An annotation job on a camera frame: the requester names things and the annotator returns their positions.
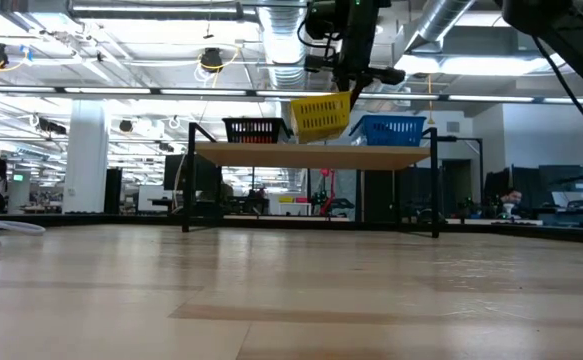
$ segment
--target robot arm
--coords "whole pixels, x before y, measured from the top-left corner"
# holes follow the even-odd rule
[[[547,43],[583,79],[583,14],[572,0],[495,0],[516,30]]]

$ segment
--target shelf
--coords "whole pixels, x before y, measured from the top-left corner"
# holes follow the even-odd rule
[[[196,152],[219,166],[400,170],[430,156],[429,148],[296,144],[198,143]]]

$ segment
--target blue basket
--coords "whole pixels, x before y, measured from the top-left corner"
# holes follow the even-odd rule
[[[366,138],[371,146],[420,146],[426,117],[365,115],[355,125],[352,137]]]

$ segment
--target red basket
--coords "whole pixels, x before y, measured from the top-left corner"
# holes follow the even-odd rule
[[[222,121],[232,143],[276,144],[289,140],[289,130],[282,118],[226,118]]]

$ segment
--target light fixture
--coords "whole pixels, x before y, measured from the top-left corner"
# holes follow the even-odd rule
[[[245,90],[213,90],[213,89],[163,89],[164,95],[211,95],[211,96],[245,96]]]
[[[403,55],[394,68],[404,70],[407,74],[435,74],[440,72],[440,64],[434,58]]]
[[[522,76],[538,68],[536,59],[517,57],[449,57],[439,72],[450,75]]]
[[[546,98],[542,101],[544,104],[556,104],[556,105],[571,105],[573,101],[570,98]],[[578,102],[583,105],[583,99],[579,98]]]
[[[173,119],[169,119],[169,127],[171,129],[180,128],[180,119],[178,119],[178,115],[174,116]]]
[[[142,88],[65,88],[68,93],[82,94],[150,94],[150,89]]]
[[[214,7],[185,7],[185,6],[74,6],[73,11],[111,11],[111,12],[169,12],[169,13],[182,13],[182,12],[200,12],[200,13],[226,13],[227,10],[224,8],[214,8]],[[255,15],[254,10],[244,10],[244,14]]]
[[[54,93],[55,88],[47,86],[0,86],[0,92]]]
[[[382,100],[424,100],[424,101],[435,101],[440,98],[439,95],[428,95],[428,94],[411,94],[411,93],[394,93],[394,94],[381,94],[381,93],[362,93],[360,94],[360,99],[382,99]]]
[[[498,103],[530,103],[534,98],[526,96],[481,96],[481,95],[450,95],[449,101],[498,102]]]
[[[320,91],[279,91],[279,90],[263,90],[256,91],[257,96],[265,97],[309,97],[309,96],[324,96],[331,95],[332,92],[320,92]]]

